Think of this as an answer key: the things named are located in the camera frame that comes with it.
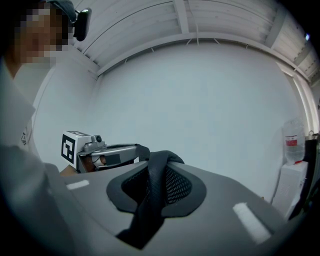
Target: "white box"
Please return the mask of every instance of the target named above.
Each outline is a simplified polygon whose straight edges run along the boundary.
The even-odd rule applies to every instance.
[[[288,220],[304,187],[308,163],[282,166],[272,205]]]
[[[79,131],[64,131],[61,142],[61,156],[68,165],[77,169],[77,153],[83,151],[86,143],[92,142],[92,135]]]

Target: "black strap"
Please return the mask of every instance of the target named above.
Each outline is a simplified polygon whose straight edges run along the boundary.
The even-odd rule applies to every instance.
[[[163,182],[167,162],[184,164],[184,161],[170,151],[150,153],[148,148],[138,144],[137,146],[139,146],[142,159],[149,159],[146,196],[137,207],[130,228],[119,233],[117,237],[136,248],[142,249],[164,222],[161,210],[165,207]]]

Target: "white ceiling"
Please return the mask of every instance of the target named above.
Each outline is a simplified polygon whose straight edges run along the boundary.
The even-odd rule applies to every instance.
[[[151,47],[198,36],[262,49],[308,81],[319,76],[315,49],[305,40],[302,27],[275,0],[189,0],[190,6],[187,0],[72,2],[78,11],[92,9],[88,36],[74,46],[98,64],[98,75]]]

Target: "white marker cube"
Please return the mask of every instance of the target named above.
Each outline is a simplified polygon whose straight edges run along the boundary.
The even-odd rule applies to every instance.
[[[68,165],[77,169],[77,153],[83,151],[86,143],[92,142],[92,135],[80,131],[64,131],[61,142],[61,156]]]

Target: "white backdrop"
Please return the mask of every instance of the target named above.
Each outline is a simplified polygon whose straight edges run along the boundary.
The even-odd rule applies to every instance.
[[[107,73],[86,131],[108,144],[170,150],[270,201],[283,164],[282,126],[298,116],[275,61],[233,45],[176,45]]]

